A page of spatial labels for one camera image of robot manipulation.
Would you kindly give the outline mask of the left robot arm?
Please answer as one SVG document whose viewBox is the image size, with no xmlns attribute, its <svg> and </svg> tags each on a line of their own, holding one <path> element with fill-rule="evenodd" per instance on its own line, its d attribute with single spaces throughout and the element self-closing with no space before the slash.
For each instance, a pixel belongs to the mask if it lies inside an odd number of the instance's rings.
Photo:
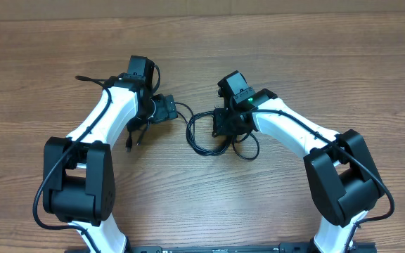
<svg viewBox="0 0 405 253">
<path fill-rule="evenodd" d="M 147 57 L 132 56 L 126 72 L 90 81 L 101 86 L 101 99 L 65 138 L 47 140 L 32 213 L 44 229 L 76 230 L 87 252 L 131 252 L 113 216 L 112 148 L 123 130 L 144 134 L 153 124 L 175 119 L 176 106 L 171 95 L 156 92 L 160 69 Z"/>
</svg>

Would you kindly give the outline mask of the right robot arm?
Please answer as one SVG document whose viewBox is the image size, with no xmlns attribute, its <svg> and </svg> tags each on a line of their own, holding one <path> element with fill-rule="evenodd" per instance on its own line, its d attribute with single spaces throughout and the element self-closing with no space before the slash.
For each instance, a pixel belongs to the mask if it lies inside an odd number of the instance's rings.
<svg viewBox="0 0 405 253">
<path fill-rule="evenodd" d="M 214 111 L 213 136 L 253 131 L 269 135 L 304 161 L 311 198 L 321 214 L 308 242 L 282 242 L 277 252 L 376 252 L 373 242 L 355 242 L 368 212 L 388 193 L 366 142 L 350 129 L 343 134 L 291 110 L 268 89 L 254 91 L 238 71 L 218 83 L 224 108 Z"/>
</svg>

